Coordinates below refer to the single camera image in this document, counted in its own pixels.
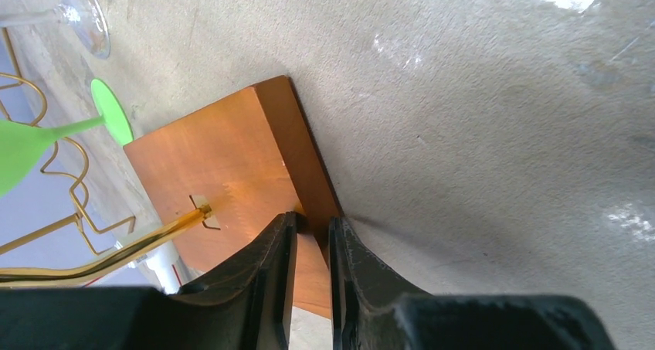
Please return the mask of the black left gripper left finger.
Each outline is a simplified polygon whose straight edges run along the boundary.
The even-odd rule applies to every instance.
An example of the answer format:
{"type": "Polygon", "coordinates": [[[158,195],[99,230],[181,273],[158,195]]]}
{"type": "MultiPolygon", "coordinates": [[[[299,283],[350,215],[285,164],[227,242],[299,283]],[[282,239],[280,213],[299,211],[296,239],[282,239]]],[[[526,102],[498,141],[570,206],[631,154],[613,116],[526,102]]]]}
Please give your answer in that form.
{"type": "Polygon", "coordinates": [[[177,294],[152,287],[1,292],[3,349],[286,349],[298,215],[177,294]]]}

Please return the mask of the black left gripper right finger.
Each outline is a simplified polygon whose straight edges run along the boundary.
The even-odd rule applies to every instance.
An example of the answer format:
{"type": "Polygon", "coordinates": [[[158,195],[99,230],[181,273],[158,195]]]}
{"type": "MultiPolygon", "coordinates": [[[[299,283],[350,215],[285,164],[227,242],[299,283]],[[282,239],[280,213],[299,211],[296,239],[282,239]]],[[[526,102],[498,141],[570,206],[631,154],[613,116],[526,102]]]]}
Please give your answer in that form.
{"type": "Polygon", "coordinates": [[[341,218],[329,226],[336,349],[612,349],[596,313],[550,294],[430,294],[341,218]]]}

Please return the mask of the wooden base board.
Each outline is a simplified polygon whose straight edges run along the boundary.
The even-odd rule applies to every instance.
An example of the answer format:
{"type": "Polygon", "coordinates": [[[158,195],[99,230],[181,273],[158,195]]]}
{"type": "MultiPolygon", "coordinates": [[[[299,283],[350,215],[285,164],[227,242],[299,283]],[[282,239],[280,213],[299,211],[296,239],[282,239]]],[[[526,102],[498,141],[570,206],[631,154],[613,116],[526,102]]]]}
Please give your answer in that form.
{"type": "Polygon", "coordinates": [[[201,271],[231,257],[277,215],[295,211],[299,228],[294,305],[331,316],[328,225],[338,197],[288,76],[245,87],[124,147],[164,223],[212,207],[218,226],[175,239],[201,271]]]}

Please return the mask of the gold wire wine glass rack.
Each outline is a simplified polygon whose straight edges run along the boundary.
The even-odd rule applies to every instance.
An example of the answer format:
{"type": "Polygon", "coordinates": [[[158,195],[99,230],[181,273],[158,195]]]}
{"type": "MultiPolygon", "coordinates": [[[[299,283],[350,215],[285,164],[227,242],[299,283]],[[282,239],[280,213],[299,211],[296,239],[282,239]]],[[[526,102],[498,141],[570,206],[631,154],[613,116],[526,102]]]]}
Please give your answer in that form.
{"type": "Polygon", "coordinates": [[[38,211],[44,216],[32,217],[23,225],[17,217],[4,217],[5,224],[12,225],[12,234],[26,231],[24,236],[16,236],[14,240],[5,241],[1,245],[2,259],[10,257],[17,260],[29,254],[38,256],[51,250],[57,241],[65,236],[82,240],[94,256],[98,250],[90,239],[90,235],[111,235],[114,232],[132,234],[137,227],[136,215],[126,216],[115,223],[101,226],[94,218],[97,213],[90,204],[90,190],[84,182],[90,171],[90,156],[81,143],[73,138],[65,137],[49,145],[41,154],[39,160],[29,167],[29,171],[21,182],[6,194],[8,201],[2,205],[16,206],[19,200],[32,201],[38,211]],[[82,160],[82,167],[72,173],[64,170],[59,162],[61,147],[72,149],[82,160]]]}

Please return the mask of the green plastic wine glass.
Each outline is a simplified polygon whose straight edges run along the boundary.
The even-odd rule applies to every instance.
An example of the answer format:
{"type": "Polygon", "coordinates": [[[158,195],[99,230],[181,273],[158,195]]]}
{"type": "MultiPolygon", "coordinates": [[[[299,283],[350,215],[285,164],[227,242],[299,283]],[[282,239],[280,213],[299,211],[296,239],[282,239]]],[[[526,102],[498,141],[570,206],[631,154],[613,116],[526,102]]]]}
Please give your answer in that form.
{"type": "Polygon", "coordinates": [[[121,146],[134,140],[134,133],[119,100],[101,79],[90,83],[98,116],[60,127],[34,127],[1,121],[1,194],[16,187],[36,166],[43,153],[58,140],[94,127],[104,126],[121,146]]]}

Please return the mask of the clear wine glass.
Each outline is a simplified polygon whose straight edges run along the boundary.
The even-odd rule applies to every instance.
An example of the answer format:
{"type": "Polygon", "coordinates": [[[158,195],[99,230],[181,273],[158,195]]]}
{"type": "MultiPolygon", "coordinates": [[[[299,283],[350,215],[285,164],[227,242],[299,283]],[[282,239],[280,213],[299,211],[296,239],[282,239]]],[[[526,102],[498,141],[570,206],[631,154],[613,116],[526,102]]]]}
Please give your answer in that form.
{"type": "Polygon", "coordinates": [[[1,15],[1,27],[59,22],[72,27],[87,51],[98,59],[110,55],[110,33],[98,0],[59,0],[54,7],[1,15]]]}

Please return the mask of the gold scroll glass tree stand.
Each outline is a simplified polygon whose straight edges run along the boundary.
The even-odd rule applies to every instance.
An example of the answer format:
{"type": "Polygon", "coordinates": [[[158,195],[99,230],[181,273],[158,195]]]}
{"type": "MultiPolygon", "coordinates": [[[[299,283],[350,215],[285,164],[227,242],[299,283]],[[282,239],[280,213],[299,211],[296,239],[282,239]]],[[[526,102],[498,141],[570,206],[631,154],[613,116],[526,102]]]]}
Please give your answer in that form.
{"type": "Polygon", "coordinates": [[[86,284],[136,261],[212,216],[210,204],[201,202],[193,211],[137,237],[126,246],[102,253],[92,262],[80,267],[62,270],[36,267],[2,268],[1,287],[72,287],[86,284]]]}

